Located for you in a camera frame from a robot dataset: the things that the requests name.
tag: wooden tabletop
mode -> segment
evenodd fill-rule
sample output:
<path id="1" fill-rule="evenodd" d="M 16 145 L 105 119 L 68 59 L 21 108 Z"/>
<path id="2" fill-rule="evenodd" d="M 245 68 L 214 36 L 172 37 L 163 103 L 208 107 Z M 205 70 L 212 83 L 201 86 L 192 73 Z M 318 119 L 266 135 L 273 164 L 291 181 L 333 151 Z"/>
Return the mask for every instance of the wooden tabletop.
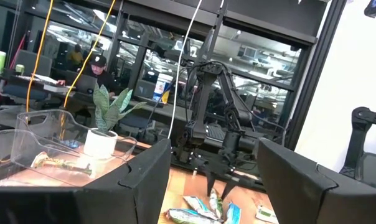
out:
<path id="1" fill-rule="evenodd" d="M 216 180 L 214 187 L 222 192 L 225 183 Z M 175 168 L 170 169 L 169 182 L 163 200 L 161 214 L 158 223 L 174 223 L 166 218 L 164 212 L 170 208 L 189 208 L 185 203 L 183 196 L 196 196 L 200 198 L 206 206 L 209 206 L 209 198 L 206 193 L 207 181 L 202 175 L 193 176 L 192 173 Z M 228 209 L 228 204 L 232 202 L 242 209 L 240 223 L 242 224 L 264 224 L 261 220 L 255 218 L 257 206 L 262 205 L 272 209 L 267 194 L 256 192 L 254 190 L 235 187 L 223 202 L 224 213 Z"/>

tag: black cap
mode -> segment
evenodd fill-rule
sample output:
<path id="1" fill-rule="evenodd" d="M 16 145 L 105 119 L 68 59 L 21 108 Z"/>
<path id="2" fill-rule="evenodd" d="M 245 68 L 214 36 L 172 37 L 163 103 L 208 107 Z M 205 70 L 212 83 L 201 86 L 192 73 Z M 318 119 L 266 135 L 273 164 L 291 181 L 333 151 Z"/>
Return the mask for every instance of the black cap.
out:
<path id="1" fill-rule="evenodd" d="M 98 67 L 104 67 L 106 65 L 106 57 L 102 55 L 92 55 L 90 64 Z"/>

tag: white pot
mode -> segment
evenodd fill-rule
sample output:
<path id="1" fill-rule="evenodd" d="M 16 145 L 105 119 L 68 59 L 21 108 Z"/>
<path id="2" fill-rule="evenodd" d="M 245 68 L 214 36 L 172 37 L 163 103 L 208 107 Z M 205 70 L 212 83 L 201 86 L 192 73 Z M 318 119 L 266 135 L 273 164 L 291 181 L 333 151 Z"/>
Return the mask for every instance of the white pot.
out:
<path id="1" fill-rule="evenodd" d="M 88 130 L 83 149 L 84 154 L 95 159 L 109 159 L 115 151 L 118 135 L 113 131 L 109 131 L 107 136 L 99 135 L 92 130 L 98 131 L 98 128 Z"/>

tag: snake plant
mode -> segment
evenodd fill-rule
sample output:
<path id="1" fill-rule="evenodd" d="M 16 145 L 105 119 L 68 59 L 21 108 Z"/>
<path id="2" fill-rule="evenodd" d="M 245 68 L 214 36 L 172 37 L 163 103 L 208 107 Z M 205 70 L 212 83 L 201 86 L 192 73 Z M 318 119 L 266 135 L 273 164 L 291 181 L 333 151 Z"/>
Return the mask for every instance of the snake plant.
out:
<path id="1" fill-rule="evenodd" d="M 100 88 L 97 83 L 95 84 L 95 122 L 101 133 L 108 134 L 109 130 L 111 130 L 120 119 L 124 118 L 124 116 L 133 110 L 140 109 L 145 105 L 145 102 L 141 102 L 123 112 L 130 102 L 132 92 L 133 90 L 128 90 L 128 88 L 123 90 L 117 99 L 110 104 L 108 90 L 103 85 Z"/>

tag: white cable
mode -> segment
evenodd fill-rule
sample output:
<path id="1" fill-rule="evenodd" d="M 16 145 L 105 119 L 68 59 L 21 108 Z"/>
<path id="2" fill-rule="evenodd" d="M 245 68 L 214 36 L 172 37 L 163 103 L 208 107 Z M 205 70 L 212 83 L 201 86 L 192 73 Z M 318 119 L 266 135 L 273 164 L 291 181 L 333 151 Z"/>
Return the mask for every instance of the white cable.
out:
<path id="1" fill-rule="evenodd" d="M 198 10 L 199 10 L 199 7 L 200 5 L 202 4 L 202 0 L 199 0 L 199 3 L 198 3 L 198 6 L 196 7 L 196 10 L 194 12 L 194 16 L 192 16 L 192 19 L 190 20 L 190 24 L 189 24 L 189 27 L 188 27 L 188 30 L 187 30 L 187 34 L 184 38 L 184 42 L 182 43 L 182 48 L 181 48 L 181 51 L 180 51 L 180 57 L 178 58 L 178 65 L 177 65 L 177 77 L 176 77 L 176 90 L 174 92 L 174 106 L 173 106 L 173 115 L 171 116 L 171 124 L 170 124 L 170 131 L 169 131 L 169 135 L 168 135 L 168 139 L 170 139 L 170 136 L 171 136 L 171 131 L 173 129 L 173 123 L 174 123 L 174 117 L 176 115 L 176 106 L 177 106 L 177 88 L 178 88 L 178 78 L 179 78 L 179 74 L 180 74 L 180 64 L 181 64 L 181 58 L 182 58 L 182 53 L 184 51 L 184 46 L 186 45 L 186 42 L 187 42 L 187 39 L 188 39 L 188 35 L 189 35 L 189 31 L 190 31 L 190 28 L 192 27 L 192 24 L 194 23 L 194 20 L 195 20 L 195 17 L 196 17 L 196 14 L 198 13 Z"/>

